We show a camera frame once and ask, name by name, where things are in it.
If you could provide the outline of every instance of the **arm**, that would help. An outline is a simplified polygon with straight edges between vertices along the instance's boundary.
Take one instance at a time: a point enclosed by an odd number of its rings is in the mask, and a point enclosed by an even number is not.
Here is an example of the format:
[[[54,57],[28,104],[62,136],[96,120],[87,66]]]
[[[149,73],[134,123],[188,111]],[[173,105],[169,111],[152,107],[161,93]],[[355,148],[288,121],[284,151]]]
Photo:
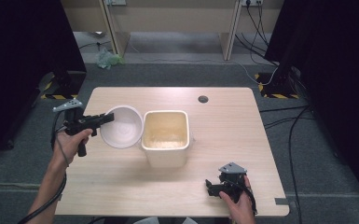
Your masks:
[[[28,214],[33,213],[34,210],[38,209],[56,194],[62,183],[66,168],[74,160],[78,144],[80,142],[86,144],[91,133],[91,129],[84,130],[73,136],[67,135],[64,132],[58,133],[54,144],[53,156]],[[57,201],[27,223],[53,223],[56,207]]]
[[[249,179],[247,176],[244,178],[245,186],[250,188]],[[220,197],[225,201],[230,212],[229,218],[233,219],[237,224],[255,224],[255,217],[252,211],[252,202],[245,192],[241,194],[237,203],[234,203],[230,197],[223,191],[219,193]]]

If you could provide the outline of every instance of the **person's right hand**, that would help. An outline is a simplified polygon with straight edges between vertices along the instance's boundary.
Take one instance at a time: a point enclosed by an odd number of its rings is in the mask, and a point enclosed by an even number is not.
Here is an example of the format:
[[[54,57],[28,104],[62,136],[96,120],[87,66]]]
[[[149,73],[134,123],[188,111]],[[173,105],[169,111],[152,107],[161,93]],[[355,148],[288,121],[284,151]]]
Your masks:
[[[250,189],[251,185],[247,176],[244,177],[244,181],[245,186]],[[255,223],[255,217],[252,211],[252,202],[245,192],[241,194],[237,203],[234,203],[231,198],[223,191],[220,191],[219,195],[228,206],[230,219],[233,219],[237,224]]]

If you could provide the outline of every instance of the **green plastic bag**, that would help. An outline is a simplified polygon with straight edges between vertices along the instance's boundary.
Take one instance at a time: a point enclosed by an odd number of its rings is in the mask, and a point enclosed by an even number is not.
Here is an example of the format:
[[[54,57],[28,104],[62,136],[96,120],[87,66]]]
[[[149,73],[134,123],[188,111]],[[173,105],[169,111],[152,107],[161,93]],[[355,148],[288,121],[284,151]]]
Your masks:
[[[100,50],[97,54],[96,61],[99,67],[106,69],[110,69],[112,65],[116,65],[118,63],[124,64],[124,59],[120,55],[113,54],[107,51],[106,48]]]

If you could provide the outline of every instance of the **black curtain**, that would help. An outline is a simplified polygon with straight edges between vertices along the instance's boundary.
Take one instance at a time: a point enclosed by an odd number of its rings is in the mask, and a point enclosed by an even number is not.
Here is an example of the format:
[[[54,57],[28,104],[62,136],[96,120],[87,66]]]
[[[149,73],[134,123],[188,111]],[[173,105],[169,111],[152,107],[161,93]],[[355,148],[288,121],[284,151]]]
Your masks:
[[[308,7],[316,11],[304,26]],[[309,34],[290,64],[300,69],[321,127],[359,181],[359,1],[285,0],[266,58],[281,62],[298,30]]]
[[[0,144],[21,125],[41,77],[62,70],[86,72],[61,1],[0,1]]]

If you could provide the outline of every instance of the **wooden table top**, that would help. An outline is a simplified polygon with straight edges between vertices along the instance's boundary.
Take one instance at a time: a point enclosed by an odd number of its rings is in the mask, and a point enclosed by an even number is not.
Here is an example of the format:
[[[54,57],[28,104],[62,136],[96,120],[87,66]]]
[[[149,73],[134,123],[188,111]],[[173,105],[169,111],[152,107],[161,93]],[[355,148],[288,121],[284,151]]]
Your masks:
[[[207,103],[200,103],[200,96]],[[235,162],[248,171],[258,216],[286,216],[288,205],[255,97],[248,88],[96,88],[84,115],[130,105],[150,110],[184,110],[193,136],[185,166],[152,168],[141,145],[117,149],[98,131],[88,155],[75,158],[56,215],[121,217],[227,217],[219,197],[208,195],[205,179],[219,184],[218,168]]]

